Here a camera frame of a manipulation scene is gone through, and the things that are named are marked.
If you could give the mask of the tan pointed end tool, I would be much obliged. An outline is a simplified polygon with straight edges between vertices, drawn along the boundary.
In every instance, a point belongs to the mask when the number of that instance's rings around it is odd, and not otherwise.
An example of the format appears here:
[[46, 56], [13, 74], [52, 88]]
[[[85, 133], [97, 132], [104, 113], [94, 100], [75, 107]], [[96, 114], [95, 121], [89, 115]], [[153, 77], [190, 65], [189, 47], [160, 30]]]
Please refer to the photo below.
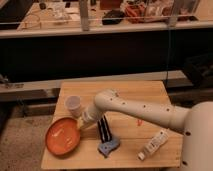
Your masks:
[[82, 119], [77, 120], [77, 129], [78, 130], [84, 130], [88, 127], [88, 124]]

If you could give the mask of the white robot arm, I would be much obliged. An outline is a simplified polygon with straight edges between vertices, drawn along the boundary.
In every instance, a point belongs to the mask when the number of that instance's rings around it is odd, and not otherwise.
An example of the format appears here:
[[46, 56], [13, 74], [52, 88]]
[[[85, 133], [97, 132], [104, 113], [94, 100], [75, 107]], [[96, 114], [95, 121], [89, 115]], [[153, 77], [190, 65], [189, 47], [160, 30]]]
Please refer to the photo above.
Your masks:
[[122, 99], [115, 90], [97, 93], [77, 121], [79, 129], [97, 123], [106, 112], [119, 112], [183, 135], [179, 171], [213, 171], [213, 101], [192, 108]]

